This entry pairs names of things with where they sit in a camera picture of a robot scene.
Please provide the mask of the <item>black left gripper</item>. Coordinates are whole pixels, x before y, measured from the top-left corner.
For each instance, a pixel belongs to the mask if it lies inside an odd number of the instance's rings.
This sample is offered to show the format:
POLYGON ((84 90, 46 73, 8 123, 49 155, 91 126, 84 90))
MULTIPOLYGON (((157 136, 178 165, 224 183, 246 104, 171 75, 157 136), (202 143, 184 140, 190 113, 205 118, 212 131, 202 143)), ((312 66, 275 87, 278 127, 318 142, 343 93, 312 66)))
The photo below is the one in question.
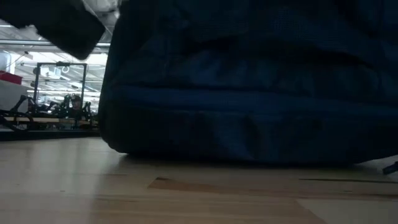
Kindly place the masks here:
POLYGON ((101 21, 77 0, 1 0, 1 20, 37 33, 53 45, 84 60, 105 31, 101 21))

